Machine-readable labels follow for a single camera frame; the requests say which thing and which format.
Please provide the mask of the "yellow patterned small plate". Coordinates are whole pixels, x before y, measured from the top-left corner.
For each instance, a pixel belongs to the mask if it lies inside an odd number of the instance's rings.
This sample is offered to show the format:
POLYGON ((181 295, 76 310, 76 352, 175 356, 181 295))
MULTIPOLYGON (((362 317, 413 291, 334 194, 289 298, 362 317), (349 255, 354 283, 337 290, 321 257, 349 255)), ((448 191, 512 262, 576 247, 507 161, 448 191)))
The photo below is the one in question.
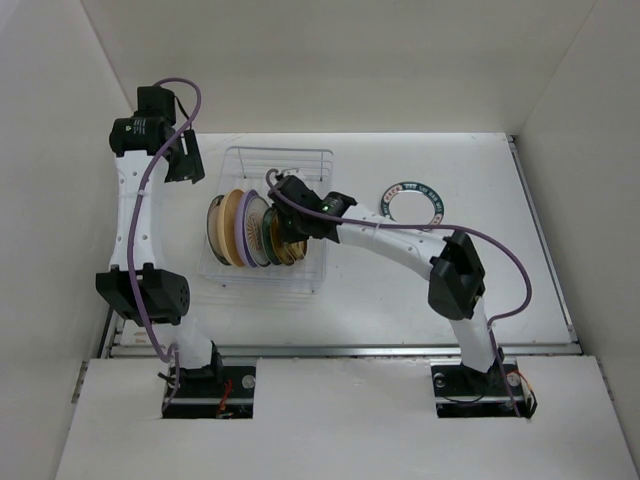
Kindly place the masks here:
POLYGON ((308 241, 302 240, 297 242, 281 242, 281 246, 285 252, 285 264, 290 266, 297 261, 302 261, 306 258, 308 252, 308 241))

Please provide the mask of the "white plate dark lettered rim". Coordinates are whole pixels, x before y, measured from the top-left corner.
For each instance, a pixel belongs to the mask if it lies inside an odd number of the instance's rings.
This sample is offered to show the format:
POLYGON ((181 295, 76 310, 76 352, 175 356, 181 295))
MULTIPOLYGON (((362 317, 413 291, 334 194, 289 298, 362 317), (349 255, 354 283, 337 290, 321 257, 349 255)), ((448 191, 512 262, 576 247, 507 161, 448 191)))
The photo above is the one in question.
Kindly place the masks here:
POLYGON ((380 213, 397 223, 440 224, 445 216, 442 196, 432 187, 417 181, 397 182, 382 194, 380 213))

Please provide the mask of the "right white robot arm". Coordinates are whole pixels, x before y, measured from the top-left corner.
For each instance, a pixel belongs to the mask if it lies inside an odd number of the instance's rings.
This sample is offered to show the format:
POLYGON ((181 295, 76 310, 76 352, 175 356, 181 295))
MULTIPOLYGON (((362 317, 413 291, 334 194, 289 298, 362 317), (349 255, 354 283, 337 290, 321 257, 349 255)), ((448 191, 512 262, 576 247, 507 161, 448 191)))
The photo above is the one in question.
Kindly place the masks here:
POLYGON ((485 270, 468 234, 456 228, 441 237, 429 227, 403 227, 348 195, 332 191, 320 198, 297 176, 275 169, 268 171, 266 182, 284 242, 327 240, 365 249, 413 271, 428 282, 430 308, 450 322, 465 386, 484 394, 498 384, 482 300, 485 270))

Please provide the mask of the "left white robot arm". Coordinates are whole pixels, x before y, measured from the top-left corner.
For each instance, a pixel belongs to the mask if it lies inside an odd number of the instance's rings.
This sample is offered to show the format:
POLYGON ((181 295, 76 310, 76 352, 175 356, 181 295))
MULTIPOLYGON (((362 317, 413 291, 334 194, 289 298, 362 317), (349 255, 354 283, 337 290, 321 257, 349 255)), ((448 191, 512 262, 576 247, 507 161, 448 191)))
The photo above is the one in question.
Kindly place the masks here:
POLYGON ((164 378, 168 401, 187 380, 205 397, 217 394, 224 382, 214 342, 188 316, 188 280, 164 267, 163 189, 168 183, 197 183, 205 177, 193 128, 202 93, 195 89, 195 105, 187 111, 168 89, 170 83, 195 85, 166 78, 141 86, 134 113, 113 123, 109 146, 118 179, 116 239, 107 270, 95 277, 98 294, 122 319, 143 328, 156 356, 170 366, 164 378))

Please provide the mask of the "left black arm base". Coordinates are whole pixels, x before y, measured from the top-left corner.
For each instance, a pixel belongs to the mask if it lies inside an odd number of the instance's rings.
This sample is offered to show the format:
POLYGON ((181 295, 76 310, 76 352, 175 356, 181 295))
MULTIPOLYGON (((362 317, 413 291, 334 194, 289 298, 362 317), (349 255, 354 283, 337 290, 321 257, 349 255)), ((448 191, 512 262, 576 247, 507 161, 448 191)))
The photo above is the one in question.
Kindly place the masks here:
POLYGON ((244 357, 223 357, 215 352, 210 365, 180 369, 176 393, 175 368, 159 373, 166 382, 164 419, 251 419, 257 384, 257 361, 244 357))

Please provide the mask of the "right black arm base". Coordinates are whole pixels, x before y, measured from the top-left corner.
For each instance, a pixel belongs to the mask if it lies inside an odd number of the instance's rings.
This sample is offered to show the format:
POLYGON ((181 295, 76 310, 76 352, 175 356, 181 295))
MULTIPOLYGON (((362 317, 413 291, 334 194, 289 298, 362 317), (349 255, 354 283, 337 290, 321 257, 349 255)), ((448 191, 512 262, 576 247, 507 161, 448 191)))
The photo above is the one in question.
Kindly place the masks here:
POLYGON ((459 365, 431 367, 439 418, 525 418, 538 408, 530 383, 516 363, 505 363, 506 377, 494 364, 487 374, 459 365))

